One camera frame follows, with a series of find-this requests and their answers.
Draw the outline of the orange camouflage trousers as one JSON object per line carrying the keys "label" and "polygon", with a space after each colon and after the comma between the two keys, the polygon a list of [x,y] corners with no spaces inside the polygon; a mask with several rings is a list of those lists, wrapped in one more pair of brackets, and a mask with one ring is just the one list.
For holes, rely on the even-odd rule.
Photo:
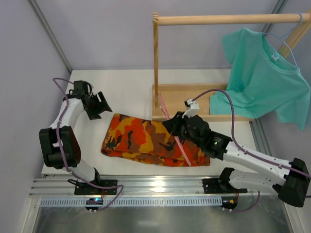
{"label": "orange camouflage trousers", "polygon": [[145,164],[189,166],[177,141],[160,121],[123,114],[113,115],[101,153]]}

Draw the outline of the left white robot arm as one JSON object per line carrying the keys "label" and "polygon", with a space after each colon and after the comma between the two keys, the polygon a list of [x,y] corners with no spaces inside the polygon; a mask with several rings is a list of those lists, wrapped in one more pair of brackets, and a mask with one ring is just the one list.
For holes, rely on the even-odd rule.
{"label": "left white robot arm", "polygon": [[86,81],[73,81],[73,89],[66,93],[54,78],[56,86],[64,94],[56,120],[39,131],[44,163],[47,167],[62,169],[82,183],[102,188],[102,181],[96,168],[82,159],[82,152],[74,127],[80,115],[86,113],[89,120],[101,118],[101,113],[112,112],[102,92],[93,93],[92,85]]}

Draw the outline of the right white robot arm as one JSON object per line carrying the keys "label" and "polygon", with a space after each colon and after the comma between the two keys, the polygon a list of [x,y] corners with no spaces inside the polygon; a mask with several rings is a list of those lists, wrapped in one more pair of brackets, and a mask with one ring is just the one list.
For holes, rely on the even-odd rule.
{"label": "right white robot arm", "polygon": [[311,176],[303,160],[278,159],[258,151],[249,150],[231,137],[212,131],[198,115],[187,117],[182,112],[163,121],[169,134],[196,145],[207,157],[242,165],[251,172],[226,167],[218,178],[224,193],[249,190],[276,195],[294,207],[303,207]]}

